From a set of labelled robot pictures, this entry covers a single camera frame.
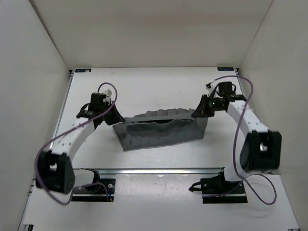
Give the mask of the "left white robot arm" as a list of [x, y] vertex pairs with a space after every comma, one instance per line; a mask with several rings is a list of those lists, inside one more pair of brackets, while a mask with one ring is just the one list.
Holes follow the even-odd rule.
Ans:
[[92, 93], [72, 128], [58, 136], [51, 148], [39, 151], [35, 160], [37, 187], [62, 194], [72, 191], [76, 183], [72, 160], [86, 138], [103, 122], [111, 126], [124, 121], [111, 95], [110, 90]]

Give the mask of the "grey pleated skirt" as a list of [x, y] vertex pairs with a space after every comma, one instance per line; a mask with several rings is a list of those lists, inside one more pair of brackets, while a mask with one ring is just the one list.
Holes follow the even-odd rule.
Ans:
[[202, 140], [207, 118], [193, 118], [193, 109], [173, 108], [126, 117], [113, 125], [123, 151], [157, 148]]

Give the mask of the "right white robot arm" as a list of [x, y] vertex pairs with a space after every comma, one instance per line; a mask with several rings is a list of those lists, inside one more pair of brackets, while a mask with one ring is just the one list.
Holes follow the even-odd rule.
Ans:
[[218, 191], [225, 193], [233, 187], [233, 181], [241, 181], [262, 171], [277, 170], [280, 166], [282, 136], [264, 125], [248, 106], [248, 98], [236, 94], [236, 86], [230, 82], [212, 82], [206, 85], [207, 94], [201, 97], [194, 118], [210, 118], [215, 112], [225, 111], [236, 122], [235, 136], [242, 132], [245, 141], [240, 154], [234, 147], [231, 167], [223, 169], [216, 180]]

